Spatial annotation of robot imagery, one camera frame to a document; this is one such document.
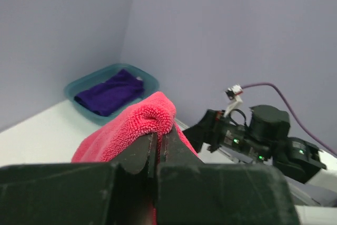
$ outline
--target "cable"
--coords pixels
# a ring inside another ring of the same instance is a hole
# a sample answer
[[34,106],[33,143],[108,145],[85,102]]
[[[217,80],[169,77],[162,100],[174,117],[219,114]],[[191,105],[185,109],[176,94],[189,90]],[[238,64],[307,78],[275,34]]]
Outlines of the cable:
[[246,88],[251,88],[251,87],[255,87],[255,86],[265,86],[265,85],[266,86],[271,86],[271,87],[273,87],[276,90],[276,92],[279,94],[279,96],[281,97],[281,99],[283,100],[283,102],[286,104],[286,106],[288,107],[289,111],[291,112],[291,114],[293,115],[293,117],[295,118],[295,120],[297,121],[297,123],[300,125],[300,127],[304,130],[304,132],[307,133],[317,143],[319,143],[320,145],[322,145],[323,147],[325,147],[331,154],[333,154],[337,158],[337,153],[331,147],[329,147],[327,144],[325,144],[323,141],[321,141],[318,137],[316,137],[313,133],[311,133],[302,124],[302,122],[297,117],[297,115],[295,114],[295,112],[291,108],[291,106],[289,105],[288,101],[286,100],[286,98],[284,97],[284,95],[282,94],[282,92],[274,84],[268,83],[268,82],[261,82],[261,83],[255,83],[255,84],[242,85],[241,88],[242,89],[246,89]]
[[233,112],[238,112],[239,114],[242,115],[242,117],[244,118],[244,127],[245,127],[245,129],[247,129],[248,126],[247,126],[247,118],[246,118],[246,115],[245,115],[241,110],[239,110],[239,109],[233,109],[233,110],[229,113],[229,115],[228,115],[227,117],[228,117],[228,118],[230,119],[230,121],[231,121],[232,123],[234,123],[236,126],[238,126],[239,124],[238,124],[235,120],[232,119],[232,113],[233,113]]

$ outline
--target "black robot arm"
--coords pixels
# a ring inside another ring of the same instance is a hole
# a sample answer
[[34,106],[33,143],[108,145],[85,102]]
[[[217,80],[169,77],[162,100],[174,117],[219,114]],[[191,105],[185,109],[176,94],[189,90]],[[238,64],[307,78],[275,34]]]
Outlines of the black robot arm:
[[247,155],[256,162],[273,159],[273,165],[285,176],[301,183],[309,181],[319,170],[326,169],[319,158],[319,148],[299,138],[288,137],[289,114],[270,105],[251,108],[252,118],[237,124],[231,113],[208,109],[200,122],[183,131],[193,148],[199,153],[203,143],[214,152],[226,147]]

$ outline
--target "pink towel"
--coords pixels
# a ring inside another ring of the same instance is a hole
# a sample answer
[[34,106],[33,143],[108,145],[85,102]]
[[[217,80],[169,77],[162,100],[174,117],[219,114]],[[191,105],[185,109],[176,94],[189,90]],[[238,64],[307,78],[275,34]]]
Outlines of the pink towel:
[[159,145],[164,134],[175,125],[180,139],[195,154],[191,144],[174,121],[176,109],[162,92],[127,107],[119,116],[80,144],[72,162],[107,162],[121,153],[138,137],[156,132]]

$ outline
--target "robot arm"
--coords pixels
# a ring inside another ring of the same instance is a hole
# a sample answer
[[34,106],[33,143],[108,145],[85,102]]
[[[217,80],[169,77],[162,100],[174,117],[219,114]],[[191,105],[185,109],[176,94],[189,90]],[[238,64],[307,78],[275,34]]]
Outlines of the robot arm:
[[255,162],[273,159],[273,165],[285,176],[301,183],[323,187],[337,192],[337,159],[316,145],[299,138],[288,137],[288,112],[269,105],[251,107],[249,126],[237,124],[231,118],[242,103],[242,89],[235,85],[226,91],[230,99],[226,111],[207,110],[198,124],[184,130],[193,148],[200,152],[202,144],[210,144],[214,152],[226,147],[252,158]]

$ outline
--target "purple towel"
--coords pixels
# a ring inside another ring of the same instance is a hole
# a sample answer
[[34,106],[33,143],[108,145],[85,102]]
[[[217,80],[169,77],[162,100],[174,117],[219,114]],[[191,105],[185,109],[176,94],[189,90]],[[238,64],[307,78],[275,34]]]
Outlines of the purple towel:
[[121,70],[106,82],[80,92],[74,99],[95,114],[109,116],[143,92],[143,81]]

